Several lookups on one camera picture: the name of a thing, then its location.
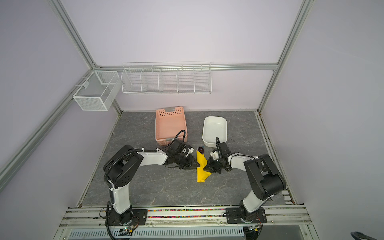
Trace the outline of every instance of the white label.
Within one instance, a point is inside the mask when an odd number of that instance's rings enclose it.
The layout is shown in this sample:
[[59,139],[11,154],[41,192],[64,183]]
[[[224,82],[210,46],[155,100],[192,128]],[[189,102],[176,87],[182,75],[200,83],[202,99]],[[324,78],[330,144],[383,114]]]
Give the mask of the white label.
[[87,88],[89,86],[89,81],[87,80],[84,84],[83,84],[84,88]]

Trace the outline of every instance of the mesh basket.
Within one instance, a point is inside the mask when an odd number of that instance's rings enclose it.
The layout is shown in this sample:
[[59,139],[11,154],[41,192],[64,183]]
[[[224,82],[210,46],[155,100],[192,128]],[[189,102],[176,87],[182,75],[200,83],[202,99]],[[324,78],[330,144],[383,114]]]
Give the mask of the mesh basket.
[[73,98],[84,111],[108,111],[120,90],[116,71],[93,71]]
[[201,68],[125,68],[122,91],[127,94],[211,93],[208,67]]
[[[160,146],[169,144],[181,130],[185,130],[186,142],[188,132],[183,107],[162,108],[156,111],[156,141]],[[177,138],[183,140],[183,133]]]

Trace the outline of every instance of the white wall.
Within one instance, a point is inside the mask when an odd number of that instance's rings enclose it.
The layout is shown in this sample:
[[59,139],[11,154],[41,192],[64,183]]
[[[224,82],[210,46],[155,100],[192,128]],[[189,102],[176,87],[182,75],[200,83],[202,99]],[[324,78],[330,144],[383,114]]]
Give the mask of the white wall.
[[98,65],[275,63],[302,0],[63,0]]
[[52,239],[76,207],[117,114],[82,111],[73,102],[0,193],[1,239]]
[[156,110],[174,106],[184,109],[256,109],[272,77],[271,70],[212,71],[211,94],[127,95],[116,99],[124,111]]
[[317,0],[262,112],[320,239],[383,232],[384,2]]
[[0,167],[88,70],[44,0],[0,7]]

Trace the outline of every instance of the white mesh basket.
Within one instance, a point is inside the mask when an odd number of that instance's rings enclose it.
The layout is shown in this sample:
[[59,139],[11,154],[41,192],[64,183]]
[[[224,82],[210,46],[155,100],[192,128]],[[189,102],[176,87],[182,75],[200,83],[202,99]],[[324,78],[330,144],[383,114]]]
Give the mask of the white mesh basket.
[[127,94],[180,94],[212,92],[210,67],[124,68],[122,91]]
[[108,111],[120,90],[116,71],[93,71],[73,95],[84,111]]

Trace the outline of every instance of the gray marble mat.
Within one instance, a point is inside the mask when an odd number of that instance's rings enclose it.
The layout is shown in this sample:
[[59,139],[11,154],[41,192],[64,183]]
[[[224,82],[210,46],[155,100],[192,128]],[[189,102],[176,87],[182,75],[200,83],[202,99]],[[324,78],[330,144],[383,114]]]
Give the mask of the gray marble mat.
[[[227,145],[232,152],[260,155],[267,153],[253,111],[185,112],[188,144],[194,149],[203,146],[202,132],[207,116],[227,120]],[[155,113],[124,112],[97,167],[95,176],[83,201],[84,205],[105,205],[109,201],[108,187],[103,182],[103,166],[122,146],[155,149]],[[212,148],[204,147],[208,158]],[[130,182],[133,206],[149,205],[238,205],[251,187],[247,174],[234,169],[212,174],[204,183],[197,183],[196,170],[169,169],[149,165],[138,169]],[[283,195],[277,194],[266,204],[284,205]]]

